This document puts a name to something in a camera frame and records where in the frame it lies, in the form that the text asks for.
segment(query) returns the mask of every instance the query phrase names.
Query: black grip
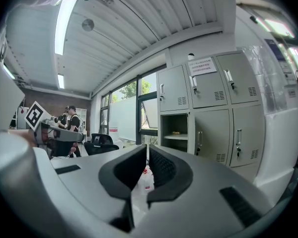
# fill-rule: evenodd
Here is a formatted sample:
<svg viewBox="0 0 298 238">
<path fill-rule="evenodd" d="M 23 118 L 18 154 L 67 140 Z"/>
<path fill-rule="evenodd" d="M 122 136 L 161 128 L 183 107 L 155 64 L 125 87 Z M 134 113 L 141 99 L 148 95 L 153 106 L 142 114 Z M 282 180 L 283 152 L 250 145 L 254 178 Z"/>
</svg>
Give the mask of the black grip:
<svg viewBox="0 0 298 238">
<path fill-rule="evenodd" d="M 180 196 L 192 183 L 190 166 L 178 157 L 150 145 L 149 166 L 153 173 L 154 190 L 147 196 L 147 202 L 172 201 Z"/>
<path fill-rule="evenodd" d="M 146 167 L 146 159 L 147 146 L 142 145 L 103 165 L 99 181 L 109 195 L 128 201 Z"/>
</svg>

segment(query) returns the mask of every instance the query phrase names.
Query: locker door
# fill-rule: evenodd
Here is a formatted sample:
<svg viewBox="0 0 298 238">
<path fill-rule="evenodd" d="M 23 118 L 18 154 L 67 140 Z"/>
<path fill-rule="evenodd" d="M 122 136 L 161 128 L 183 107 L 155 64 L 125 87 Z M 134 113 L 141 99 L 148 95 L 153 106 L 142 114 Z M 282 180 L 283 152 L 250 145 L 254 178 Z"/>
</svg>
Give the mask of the locker door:
<svg viewBox="0 0 298 238">
<path fill-rule="evenodd" d="M 232 104 L 260 99 L 256 77 L 243 53 L 218 56 L 217 59 L 225 75 Z"/>
<path fill-rule="evenodd" d="M 160 111 L 188 109 L 188 93 L 182 66 L 158 73 Z"/>
<path fill-rule="evenodd" d="M 229 145 L 228 110 L 196 112 L 195 131 L 195 153 L 225 165 Z"/>
<path fill-rule="evenodd" d="M 191 81 L 191 95 L 193 108 L 204 108 L 226 105 L 226 94 L 219 72 L 212 72 L 195 76 Z"/>
<path fill-rule="evenodd" d="M 260 159 L 265 136 L 262 109 L 262 106 L 233 109 L 234 142 L 231 167 L 250 164 Z"/>
</svg>

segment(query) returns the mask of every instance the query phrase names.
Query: corrugated ceiling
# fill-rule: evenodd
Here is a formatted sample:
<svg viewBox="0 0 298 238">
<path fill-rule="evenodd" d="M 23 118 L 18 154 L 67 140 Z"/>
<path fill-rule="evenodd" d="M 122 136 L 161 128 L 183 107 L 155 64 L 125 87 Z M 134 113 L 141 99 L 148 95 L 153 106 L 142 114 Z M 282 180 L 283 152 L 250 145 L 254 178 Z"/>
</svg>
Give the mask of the corrugated ceiling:
<svg viewBox="0 0 298 238">
<path fill-rule="evenodd" d="M 21 8 L 8 22 L 11 49 L 31 82 L 55 85 L 51 53 L 55 9 Z M 85 19 L 94 22 L 90 32 L 82 28 Z M 214 0 L 78 0 L 57 72 L 64 75 L 67 89 L 90 92 L 153 43 L 214 21 Z"/>
</svg>

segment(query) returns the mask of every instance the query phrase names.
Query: person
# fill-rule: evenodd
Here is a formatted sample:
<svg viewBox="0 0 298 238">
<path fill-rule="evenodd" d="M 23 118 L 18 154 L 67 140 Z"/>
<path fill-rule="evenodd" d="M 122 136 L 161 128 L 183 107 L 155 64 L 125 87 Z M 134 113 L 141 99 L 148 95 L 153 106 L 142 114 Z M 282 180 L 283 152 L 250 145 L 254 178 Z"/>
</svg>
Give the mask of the person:
<svg viewBox="0 0 298 238">
<path fill-rule="evenodd" d="M 62 115 L 58 117 L 58 125 L 61 129 L 67 129 L 68 127 L 68 115 L 69 115 L 69 107 L 65 108 L 65 111 Z"/>
<path fill-rule="evenodd" d="M 79 121 L 78 115 L 76 114 L 76 107 L 69 106 L 68 113 L 71 116 L 68 130 L 78 132 L 80 121 Z M 75 153 L 76 157 L 80 157 L 80 151 L 79 151 L 78 147 L 76 147 L 76 150 L 74 151 L 74 153 Z"/>
</svg>

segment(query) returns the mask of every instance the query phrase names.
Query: tree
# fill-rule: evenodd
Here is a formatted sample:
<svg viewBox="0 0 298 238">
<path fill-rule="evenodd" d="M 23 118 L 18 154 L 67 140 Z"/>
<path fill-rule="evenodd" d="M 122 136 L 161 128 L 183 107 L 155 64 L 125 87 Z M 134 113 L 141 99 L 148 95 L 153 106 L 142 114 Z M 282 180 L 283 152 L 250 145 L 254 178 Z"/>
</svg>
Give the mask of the tree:
<svg viewBox="0 0 298 238">
<path fill-rule="evenodd" d="M 113 94 L 111 96 L 111 103 L 115 103 L 115 102 L 118 102 L 118 96 L 116 94 Z"/>
<path fill-rule="evenodd" d="M 128 99 L 128 98 L 136 96 L 136 87 L 137 87 L 136 82 L 132 82 L 129 85 L 126 85 L 122 89 L 120 89 L 119 92 L 124 94 L 124 96 L 121 99 L 123 100 L 123 99 Z M 145 81 L 144 79 L 142 79 L 141 94 L 149 93 L 150 87 L 151 87 L 151 84 L 149 82 Z"/>
</svg>

